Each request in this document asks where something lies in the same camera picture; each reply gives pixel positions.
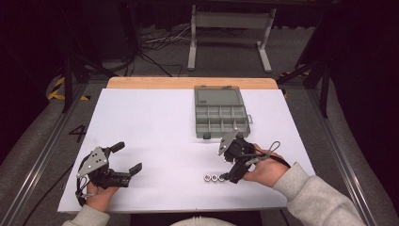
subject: gray sleeve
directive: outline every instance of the gray sleeve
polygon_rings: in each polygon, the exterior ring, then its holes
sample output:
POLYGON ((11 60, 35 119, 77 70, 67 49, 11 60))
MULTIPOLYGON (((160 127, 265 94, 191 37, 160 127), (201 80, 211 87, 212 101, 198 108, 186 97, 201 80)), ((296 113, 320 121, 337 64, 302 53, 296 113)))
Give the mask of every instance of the gray sleeve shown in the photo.
POLYGON ((287 198, 290 213, 305 225, 364 225, 355 205, 318 176, 295 163, 273 188, 287 198))
POLYGON ((84 205, 73 220, 64 222, 62 226, 105 226, 108 220, 109 215, 106 213, 84 205))

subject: black cable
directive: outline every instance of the black cable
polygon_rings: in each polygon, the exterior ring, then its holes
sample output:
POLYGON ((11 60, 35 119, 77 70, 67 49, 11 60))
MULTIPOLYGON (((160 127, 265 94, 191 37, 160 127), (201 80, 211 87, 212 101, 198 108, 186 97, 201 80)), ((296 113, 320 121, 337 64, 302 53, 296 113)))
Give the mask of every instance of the black cable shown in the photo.
POLYGON ((133 69, 135 68, 135 58, 132 57, 131 59, 132 59, 132 60, 129 60, 130 63, 129 63, 129 64, 126 64, 125 73, 124 73, 124 75, 123 75, 124 77, 127 76, 127 73, 128 73, 128 71, 129 71, 129 65, 130 65, 131 63, 133 63, 133 69))
POLYGON ((133 61, 133 69, 130 71, 130 74, 129 74, 129 76, 132 76, 133 75, 133 71, 135 70, 135 62, 133 61))
MULTIPOLYGON (((180 33, 182 33, 183 31, 185 31, 185 29, 184 29, 184 30, 179 30, 179 31, 174 31, 174 32, 176 32, 177 34, 180 34, 180 33)), ((168 38, 170 38, 170 37, 173 37, 173 31, 170 31, 170 32, 169 32, 167 35, 165 35, 165 36, 164 36, 164 34, 165 34, 166 32, 163 31, 161 35, 155 37, 155 35, 153 35, 153 33, 156 33, 156 32, 157 32, 157 31, 154 31, 154 32, 151 32, 151 33, 147 33, 147 34, 141 34, 140 36, 145 36, 145 37, 147 37, 146 39, 144 39, 144 40, 142 40, 142 41, 146 41, 146 42, 154 41, 154 42, 156 42, 157 40, 163 40, 163 39, 168 39, 168 38)))
POLYGON ((179 41, 181 41, 182 39, 178 39, 178 40, 174 40, 174 41, 172 41, 172 40, 169 40, 167 43, 165 43, 164 45, 162 45, 162 46, 159 46, 158 48, 156 48, 155 50, 162 50, 162 49, 164 49, 165 47, 167 47, 167 46, 169 46, 170 44, 173 44, 173 43, 176 43, 176 42, 179 42, 179 41))
POLYGON ((146 48, 148 50, 156 50, 159 46, 161 46, 166 41, 166 39, 168 39, 171 36, 172 32, 170 32, 167 36, 162 37, 164 34, 165 34, 165 32, 163 32, 157 38, 154 35, 152 35, 153 39, 143 40, 142 43, 146 44, 146 46, 143 46, 143 48, 146 48))
POLYGON ((50 193, 50 191, 53 190, 53 188, 58 184, 59 181, 62 180, 62 178, 72 169, 73 164, 71 164, 70 167, 67 168, 67 170, 64 171, 64 173, 62 173, 62 175, 58 178, 58 180, 56 180, 56 182, 46 191, 46 193, 41 197, 41 199, 38 201, 38 203, 36 203, 35 207, 33 207, 33 209, 30 211, 29 215, 26 217, 25 221, 24 221, 24 225, 26 225, 27 221, 29 221, 30 217, 32 217, 33 213, 35 212, 35 210, 38 208, 38 206, 41 204, 41 202, 44 200, 44 198, 46 198, 46 196, 50 193))
POLYGON ((159 65, 157 62, 155 62, 155 61, 154 61, 153 59, 151 59, 149 56, 147 56, 147 55, 145 55, 145 54, 143 54, 143 53, 140 53, 139 55, 140 55, 140 57, 141 57, 142 59, 144 59, 143 56, 146 57, 146 58, 149 59, 153 64, 155 64, 156 66, 158 66, 158 68, 160 68, 160 69, 162 70, 162 72, 166 73, 166 74, 169 75, 170 77, 173 77, 173 75, 171 75, 170 73, 168 73, 161 65, 159 65))
MULTIPOLYGON (((149 61, 148 59, 145 59, 144 57, 142 57, 142 56, 140 56, 140 58, 142 58, 144 61, 146 61, 146 62, 149 62, 149 63, 151 63, 151 64, 155 64, 154 62, 152 62, 152 61, 149 61)), ((160 65, 160 66, 171 66, 171 67, 180 67, 180 70, 179 70, 179 74, 178 75, 180 75, 180 73, 182 72, 182 68, 183 68, 183 66, 182 66, 182 64, 160 64, 160 63, 156 63, 156 64, 158 64, 158 65, 160 65)))
POLYGON ((243 28, 236 28, 236 29, 234 29, 234 28, 219 28, 219 29, 217 29, 217 31, 229 34, 234 37, 238 37, 238 36, 244 34, 245 29, 243 29, 243 28))
MULTIPOLYGON (((88 160, 88 158, 90 157, 90 154, 88 154, 86 157, 83 158, 82 162, 79 165, 79 169, 78 171, 80 171, 80 169, 83 167, 83 165, 85 164, 86 160, 88 160)), ((80 206, 83 206, 86 203, 85 198, 82 197, 83 195, 83 188, 85 188, 86 185, 84 186, 80 186, 82 182, 82 178, 76 178, 76 191, 75 191, 75 196, 76 199, 78 200, 80 206)))
POLYGON ((162 46, 167 41, 167 39, 168 38, 164 38, 164 39, 161 39, 159 41, 153 41, 150 46, 144 46, 144 48, 146 48, 148 51, 150 51, 150 50, 161 50, 161 49, 163 49, 162 46))
POLYGON ((282 159, 280 157, 277 157, 277 156, 274 156, 274 155, 270 155, 270 158, 275 160, 275 161, 280 162, 282 165, 286 166, 288 169, 291 167, 290 164, 288 164, 284 159, 282 159))

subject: metal stand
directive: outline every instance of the metal stand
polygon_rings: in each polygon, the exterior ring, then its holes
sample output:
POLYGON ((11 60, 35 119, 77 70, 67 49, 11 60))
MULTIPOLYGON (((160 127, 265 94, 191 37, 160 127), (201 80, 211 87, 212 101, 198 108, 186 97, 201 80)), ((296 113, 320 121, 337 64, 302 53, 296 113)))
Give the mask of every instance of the metal stand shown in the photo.
POLYGON ((197 11, 196 6, 191 11, 191 42, 190 52, 188 54, 189 71, 196 68, 197 53, 197 27, 232 27, 232 28, 253 28, 263 29, 262 41, 257 41, 257 48, 261 56, 262 65, 266 73, 271 73, 269 59, 264 47, 269 38, 270 30, 276 14, 275 9, 271 9, 269 13, 223 13, 223 12, 201 12, 197 11))

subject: wire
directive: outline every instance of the wire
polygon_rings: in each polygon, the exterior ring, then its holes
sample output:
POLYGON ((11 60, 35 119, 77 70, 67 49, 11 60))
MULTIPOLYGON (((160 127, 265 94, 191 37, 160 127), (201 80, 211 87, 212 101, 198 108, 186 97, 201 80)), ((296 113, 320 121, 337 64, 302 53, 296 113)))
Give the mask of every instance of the wire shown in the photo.
POLYGON ((180 40, 190 40, 185 38, 185 36, 189 33, 189 28, 191 26, 188 26, 187 28, 183 29, 182 31, 178 31, 179 33, 177 35, 174 35, 173 32, 170 32, 168 35, 165 35, 165 32, 163 32, 160 36, 155 38, 153 34, 145 34, 142 36, 145 36, 145 38, 142 39, 142 48, 147 50, 146 52, 150 50, 161 50, 168 45, 172 43, 176 43, 180 40))
POLYGON ((279 148, 279 145, 280 145, 280 144, 281 144, 281 143, 280 143, 279 141, 274 141, 274 142, 272 143, 272 145, 270 145, 270 148, 269 148, 268 151, 269 151, 270 153, 273 153, 277 148, 279 148))
POLYGON ((223 33, 226 33, 226 34, 229 34, 229 35, 234 36, 234 37, 238 37, 238 36, 244 34, 244 32, 246 31, 245 28, 218 28, 216 30, 220 31, 220 32, 223 32, 223 33))
POLYGON ((124 75, 123 75, 124 77, 127 76, 127 72, 129 71, 129 65, 130 65, 131 63, 133 63, 133 69, 134 69, 134 68, 135 68, 135 58, 134 58, 134 57, 132 57, 132 60, 130 61, 130 63, 126 64, 125 73, 124 73, 124 75))
POLYGON ((129 74, 129 76, 132 76, 133 75, 133 71, 135 70, 135 62, 133 61, 133 69, 130 71, 130 74, 129 74))
POLYGON ((24 221, 24 225, 26 225, 27 221, 29 221, 30 217, 32 217, 33 213, 35 212, 35 210, 38 208, 38 206, 41 204, 41 202, 44 200, 44 198, 46 198, 46 196, 50 193, 50 191, 53 190, 53 188, 58 184, 59 181, 61 181, 61 179, 72 169, 73 164, 71 164, 70 167, 67 168, 67 170, 64 171, 64 173, 62 173, 62 175, 58 178, 58 180, 56 180, 56 182, 46 191, 46 193, 41 197, 41 199, 38 201, 38 203, 36 203, 36 205, 33 207, 33 209, 30 211, 29 215, 26 217, 25 221, 24 221))
POLYGON ((151 33, 141 34, 141 36, 145 36, 145 37, 147 38, 147 40, 151 41, 151 40, 161 40, 161 39, 164 39, 164 38, 170 38, 170 37, 173 37, 173 33, 174 33, 174 32, 181 32, 181 34, 175 36, 176 38, 178 38, 179 36, 182 35, 182 33, 183 33, 184 31, 186 31, 186 30, 187 30, 188 28, 190 28, 190 27, 191 27, 191 26, 189 25, 187 28, 183 29, 182 31, 170 31, 170 32, 168 33, 168 35, 166 35, 166 36, 164 36, 164 34, 166 34, 165 31, 153 31, 153 32, 151 32, 151 33), (162 34, 159 35, 159 36, 156 38, 155 35, 154 35, 154 33, 158 33, 158 32, 162 32, 162 34))
POLYGON ((83 180, 83 179, 85 179, 85 182, 84 182, 83 185, 80 187, 81 190, 85 189, 85 187, 88 185, 88 178, 87 178, 86 176, 80 178, 80 183, 82 183, 82 180, 83 180))
POLYGON ((179 71, 179 75, 180 75, 180 72, 182 71, 182 65, 161 65, 161 64, 158 64, 157 62, 155 62, 155 61, 154 61, 152 58, 150 58, 149 56, 145 55, 144 53, 139 53, 139 56, 140 56, 143 60, 145 60, 145 61, 147 61, 147 62, 150 62, 150 63, 155 64, 156 66, 158 66, 158 68, 160 68, 160 69, 162 70, 162 72, 166 73, 166 74, 169 75, 170 77, 173 77, 173 75, 170 74, 168 71, 166 71, 162 66, 180 66, 181 69, 180 69, 180 71, 179 71))

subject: white table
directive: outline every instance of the white table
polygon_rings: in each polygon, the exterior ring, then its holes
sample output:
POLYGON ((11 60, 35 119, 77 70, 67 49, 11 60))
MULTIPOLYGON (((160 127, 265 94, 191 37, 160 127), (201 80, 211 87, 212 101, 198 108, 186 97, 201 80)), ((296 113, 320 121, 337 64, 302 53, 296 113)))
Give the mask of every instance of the white table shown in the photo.
MULTIPOLYGON (((249 142, 267 149, 275 140, 277 152, 314 174, 290 111, 278 89, 241 89, 253 123, 249 142)), ((259 210, 284 207, 286 199, 271 188, 241 180, 205 182, 205 174, 231 169, 217 155, 219 139, 196 138, 194 90, 103 89, 58 212, 77 213, 76 172, 83 157, 96 146, 126 147, 109 157, 110 168, 127 172, 142 162, 143 170, 129 187, 121 188, 108 211, 113 213, 177 213, 259 210)))

